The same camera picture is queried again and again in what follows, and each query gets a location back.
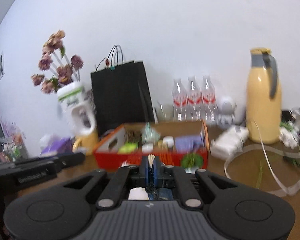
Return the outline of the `middle clear water bottle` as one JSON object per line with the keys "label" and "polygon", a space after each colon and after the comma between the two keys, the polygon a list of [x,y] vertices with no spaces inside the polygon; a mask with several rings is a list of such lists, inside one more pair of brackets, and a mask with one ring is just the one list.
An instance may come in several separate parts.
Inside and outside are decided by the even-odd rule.
{"label": "middle clear water bottle", "polygon": [[202,118],[201,112],[203,107],[202,91],[194,76],[188,77],[188,81],[189,90],[187,91],[187,100],[190,109],[190,116],[192,120],[200,120]]}

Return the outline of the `clear plastic bag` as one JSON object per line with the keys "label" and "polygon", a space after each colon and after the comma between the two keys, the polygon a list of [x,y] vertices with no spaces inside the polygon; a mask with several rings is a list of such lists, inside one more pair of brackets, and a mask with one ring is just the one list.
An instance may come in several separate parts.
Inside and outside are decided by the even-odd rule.
{"label": "clear plastic bag", "polygon": [[157,132],[150,123],[146,123],[141,129],[141,139],[143,144],[156,144],[160,139],[160,133]]}

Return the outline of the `purple woven drawstring pouch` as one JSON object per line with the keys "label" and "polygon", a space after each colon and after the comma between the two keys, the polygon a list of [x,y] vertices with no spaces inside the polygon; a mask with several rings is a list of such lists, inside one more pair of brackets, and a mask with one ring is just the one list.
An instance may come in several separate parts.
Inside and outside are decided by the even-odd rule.
{"label": "purple woven drawstring pouch", "polygon": [[186,135],[174,139],[177,153],[190,153],[203,146],[203,139],[200,135]]}

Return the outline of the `white scalloped bottle cap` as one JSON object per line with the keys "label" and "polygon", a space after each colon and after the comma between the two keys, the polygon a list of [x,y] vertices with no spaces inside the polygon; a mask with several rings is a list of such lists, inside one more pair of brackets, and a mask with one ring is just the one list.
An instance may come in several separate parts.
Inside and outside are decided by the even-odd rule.
{"label": "white scalloped bottle cap", "polygon": [[162,143],[165,144],[168,148],[173,148],[174,138],[172,136],[163,137]]}

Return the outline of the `black paper shopping bag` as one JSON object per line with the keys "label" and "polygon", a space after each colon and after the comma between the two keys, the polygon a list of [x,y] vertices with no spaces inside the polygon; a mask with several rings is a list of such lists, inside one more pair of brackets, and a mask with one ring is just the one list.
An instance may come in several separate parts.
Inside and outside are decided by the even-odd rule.
{"label": "black paper shopping bag", "polygon": [[153,105],[142,61],[125,62],[114,45],[90,74],[98,135],[124,123],[154,122]]}

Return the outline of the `right clear water bottle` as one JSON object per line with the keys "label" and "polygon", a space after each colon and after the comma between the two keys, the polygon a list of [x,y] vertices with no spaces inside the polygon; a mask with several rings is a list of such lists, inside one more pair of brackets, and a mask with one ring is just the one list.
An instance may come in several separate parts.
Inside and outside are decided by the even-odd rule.
{"label": "right clear water bottle", "polygon": [[202,101],[202,117],[205,119],[207,125],[214,125],[218,111],[215,88],[209,76],[203,76]]}

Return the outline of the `bundle of toothpicks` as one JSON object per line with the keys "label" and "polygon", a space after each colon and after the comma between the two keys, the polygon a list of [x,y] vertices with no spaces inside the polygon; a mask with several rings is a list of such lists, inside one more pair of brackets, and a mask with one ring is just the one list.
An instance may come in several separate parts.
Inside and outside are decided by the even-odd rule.
{"label": "bundle of toothpicks", "polygon": [[148,155],[147,159],[148,159],[148,168],[153,168],[154,161],[155,161],[155,155],[150,154],[150,155]]}

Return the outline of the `small green plant ornament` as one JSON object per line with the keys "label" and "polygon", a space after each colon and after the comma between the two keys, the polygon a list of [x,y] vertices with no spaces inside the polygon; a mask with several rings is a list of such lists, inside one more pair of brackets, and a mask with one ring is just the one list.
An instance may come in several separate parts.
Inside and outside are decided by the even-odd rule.
{"label": "small green plant ornament", "polygon": [[189,153],[184,155],[180,165],[186,173],[194,174],[197,169],[202,168],[204,165],[204,159],[197,153]]}

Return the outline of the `white power bank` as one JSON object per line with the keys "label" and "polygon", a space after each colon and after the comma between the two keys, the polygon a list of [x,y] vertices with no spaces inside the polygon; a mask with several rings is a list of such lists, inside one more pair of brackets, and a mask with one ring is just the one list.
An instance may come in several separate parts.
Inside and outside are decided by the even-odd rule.
{"label": "white power bank", "polygon": [[249,131],[246,127],[231,126],[211,142],[210,153],[215,158],[227,160],[242,150],[248,136]]}

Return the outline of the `clear water bottle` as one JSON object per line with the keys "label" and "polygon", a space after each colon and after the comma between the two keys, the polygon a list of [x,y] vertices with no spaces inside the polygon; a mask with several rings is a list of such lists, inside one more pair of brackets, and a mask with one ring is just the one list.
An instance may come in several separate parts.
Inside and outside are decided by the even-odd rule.
{"label": "clear water bottle", "polygon": [[187,91],[183,86],[181,79],[174,80],[172,91],[174,119],[177,121],[186,121],[187,112]]}
{"label": "clear water bottle", "polygon": [[205,119],[207,125],[214,125],[218,111],[215,88],[209,76],[203,76],[202,101],[202,117]]}
{"label": "clear water bottle", "polygon": [[201,112],[203,107],[202,91],[194,76],[188,77],[188,81],[189,90],[187,91],[187,100],[190,109],[190,116],[192,120],[200,120],[202,118]]}

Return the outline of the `white astronaut speaker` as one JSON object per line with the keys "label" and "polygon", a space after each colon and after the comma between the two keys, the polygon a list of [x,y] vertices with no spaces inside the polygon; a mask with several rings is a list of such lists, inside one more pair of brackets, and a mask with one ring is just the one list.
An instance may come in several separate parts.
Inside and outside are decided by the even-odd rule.
{"label": "white astronaut speaker", "polygon": [[220,127],[229,127],[235,124],[235,101],[229,96],[222,96],[217,99],[217,124]]}

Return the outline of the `purple tissue pack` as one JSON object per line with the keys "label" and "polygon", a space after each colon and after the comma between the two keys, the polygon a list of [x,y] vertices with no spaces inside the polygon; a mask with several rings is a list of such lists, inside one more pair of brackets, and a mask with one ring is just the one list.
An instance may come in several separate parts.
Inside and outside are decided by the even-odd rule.
{"label": "purple tissue pack", "polygon": [[41,157],[54,156],[72,152],[72,140],[70,137],[59,137],[58,135],[44,135],[40,139]]}

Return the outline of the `green small packet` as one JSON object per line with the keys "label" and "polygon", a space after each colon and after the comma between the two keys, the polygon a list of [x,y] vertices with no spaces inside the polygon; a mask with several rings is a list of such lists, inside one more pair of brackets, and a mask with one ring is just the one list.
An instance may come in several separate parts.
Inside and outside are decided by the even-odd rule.
{"label": "green small packet", "polygon": [[137,151],[139,148],[138,143],[134,142],[126,142],[123,146],[121,146],[118,150],[118,154],[131,154]]}

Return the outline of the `white power strip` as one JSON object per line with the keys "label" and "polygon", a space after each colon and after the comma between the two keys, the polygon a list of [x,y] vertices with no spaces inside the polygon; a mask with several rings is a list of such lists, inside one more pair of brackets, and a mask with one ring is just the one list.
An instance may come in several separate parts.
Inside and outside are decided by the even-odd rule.
{"label": "white power strip", "polygon": [[287,147],[294,149],[299,145],[299,136],[295,131],[280,127],[279,140]]}

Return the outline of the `clear glass cup with straw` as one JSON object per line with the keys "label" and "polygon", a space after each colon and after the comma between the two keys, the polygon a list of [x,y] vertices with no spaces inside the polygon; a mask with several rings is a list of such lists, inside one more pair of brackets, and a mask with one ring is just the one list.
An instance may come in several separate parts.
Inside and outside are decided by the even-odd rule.
{"label": "clear glass cup with straw", "polygon": [[158,102],[154,109],[155,109],[158,122],[173,121],[173,116],[174,116],[173,105],[162,104]]}

